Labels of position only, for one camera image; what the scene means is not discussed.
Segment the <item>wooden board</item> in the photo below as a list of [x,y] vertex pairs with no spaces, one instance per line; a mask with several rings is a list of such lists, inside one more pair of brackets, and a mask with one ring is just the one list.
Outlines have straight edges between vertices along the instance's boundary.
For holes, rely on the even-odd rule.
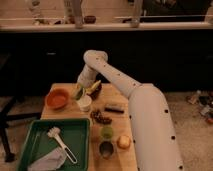
[[[56,83],[51,89],[64,88],[70,95],[73,94],[76,84]],[[107,102],[116,102],[124,106],[124,114],[104,111]],[[102,90],[96,100],[92,102],[92,109],[99,108],[104,116],[112,118],[114,135],[112,144],[114,153],[109,159],[104,159],[99,153],[99,145],[103,141],[100,136],[102,125],[90,122],[89,166],[88,171],[136,171],[136,157],[134,144],[127,150],[117,147],[116,141],[120,135],[128,135],[132,140],[130,120],[128,116],[128,100],[111,84],[102,84]],[[70,98],[66,107],[60,110],[51,110],[44,106],[41,119],[89,118],[90,112],[81,112],[76,101]]]

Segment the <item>white cup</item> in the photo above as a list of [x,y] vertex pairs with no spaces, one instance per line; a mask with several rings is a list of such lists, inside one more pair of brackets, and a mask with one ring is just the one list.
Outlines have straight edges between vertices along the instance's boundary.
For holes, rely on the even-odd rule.
[[92,98],[88,95],[84,95],[77,100],[77,104],[82,112],[88,112],[91,108]]

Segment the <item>bowl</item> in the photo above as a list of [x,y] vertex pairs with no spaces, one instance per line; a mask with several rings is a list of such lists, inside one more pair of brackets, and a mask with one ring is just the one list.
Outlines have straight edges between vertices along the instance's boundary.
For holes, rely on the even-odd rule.
[[67,90],[57,88],[51,90],[45,97],[45,105],[50,109],[60,109],[67,105],[69,93]]

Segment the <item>white brush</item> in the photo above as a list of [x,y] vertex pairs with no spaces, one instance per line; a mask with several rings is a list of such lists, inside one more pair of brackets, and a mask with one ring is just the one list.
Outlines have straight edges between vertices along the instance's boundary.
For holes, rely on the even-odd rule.
[[70,159],[70,161],[73,164],[76,164],[77,158],[75,157],[75,155],[72,153],[72,151],[64,144],[64,142],[61,140],[60,136],[60,129],[58,127],[53,127],[49,130],[49,132],[47,133],[47,135],[50,138],[55,138],[55,140],[59,143],[59,145],[62,147],[62,149],[64,149],[67,153],[67,157]]

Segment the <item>onion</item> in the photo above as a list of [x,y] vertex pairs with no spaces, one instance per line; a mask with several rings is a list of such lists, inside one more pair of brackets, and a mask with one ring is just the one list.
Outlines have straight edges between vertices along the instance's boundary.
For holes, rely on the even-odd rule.
[[127,135],[121,135],[117,140],[117,145],[119,148],[127,149],[130,147],[131,139]]

